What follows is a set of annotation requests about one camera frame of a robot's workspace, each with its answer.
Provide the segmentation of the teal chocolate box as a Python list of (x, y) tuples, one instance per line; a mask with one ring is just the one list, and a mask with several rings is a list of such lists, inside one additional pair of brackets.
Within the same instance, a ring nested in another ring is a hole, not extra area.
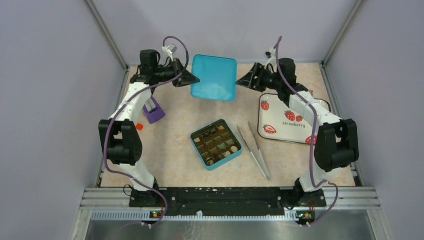
[(241, 156), (243, 147), (224, 119), (191, 133), (190, 140), (207, 171), (213, 171)]

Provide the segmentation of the teal box lid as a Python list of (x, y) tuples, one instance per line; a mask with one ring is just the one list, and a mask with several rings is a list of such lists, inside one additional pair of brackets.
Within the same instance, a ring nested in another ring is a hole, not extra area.
[(191, 73), (200, 82), (191, 85), (191, 96), (198, 99), (231, 102), (237, 95), (238, 63), (233, 58), (197, 54)]

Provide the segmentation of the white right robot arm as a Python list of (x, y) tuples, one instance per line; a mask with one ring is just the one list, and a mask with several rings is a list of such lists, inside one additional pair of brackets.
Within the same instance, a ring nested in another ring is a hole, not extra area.
[(263, 93), (274, 90), (279, 100), (296, 111), (312, 127), (309, 170), (295, 181), (293, 200), (307, 206), (325, 183), (339, 170), (359, 159), (357, 124), (342, 119), (317, 103), (309, 89), (297, 82), (296, 64), (291, 58), (280, 58), (276, 66), (255, 63), (234, 84)]

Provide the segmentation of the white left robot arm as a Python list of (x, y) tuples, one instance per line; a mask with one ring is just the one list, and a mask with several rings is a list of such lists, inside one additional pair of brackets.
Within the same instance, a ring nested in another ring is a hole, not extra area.
[(141, 195), (141, 200), (149, 207), (160, 202), (161, 193), (155, 187), (155, 177), (142, 160), (143, 144), (136, 128), (137, 121), (155, 89), (167, 83), (179, 83), (187, 69), (171, 51), (166, 55), (165, 64), (160, 64), (158, 51), (140, 52), (140, 65), (118, 109), (98, 125), (105, 168), (129, 178), (136, 195)]

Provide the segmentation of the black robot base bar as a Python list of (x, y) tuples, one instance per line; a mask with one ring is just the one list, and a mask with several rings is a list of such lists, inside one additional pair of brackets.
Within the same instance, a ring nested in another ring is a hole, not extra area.
[(323, 190), (303, 193), (300, 187), (169, 187), (129, 194), (131, 208), (158, 208), (165, 216), (282, 216), (294, 208), (326, 207)]

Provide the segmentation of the metal tongs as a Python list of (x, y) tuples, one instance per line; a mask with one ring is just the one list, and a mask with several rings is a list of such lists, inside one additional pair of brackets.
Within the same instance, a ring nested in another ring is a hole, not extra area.
[(244, 134), (243, 130), (241, 129), (241, 127), (239, 125), (236, 126), (237, 132), (239, 133), (242, 142), (246, 146), (248, 152), (250, 153), (252, 159), (256, 163), (256, 165), (257, 165), (259, 171), (261, 172), (261, 174), (263, 175), (263, 177), (267, 181), (270, 181), (271, 180), (271, 174), (270, 174), (269, 168), (267, 166), (266, 160), (264, 158), (263, 151), (262, 151), (261, 145), (260, 145), (258, 137), (257, 137), (257, 133), (255, 132), (255, 130), (253, 128), (253, 124), (250, 121), (247, 123), (247, 125), (248, 125), (248, 129), (250, 131), (250, 135), (253, 139), (253, 144), (250, 144), (248, 142), (246, 135)]

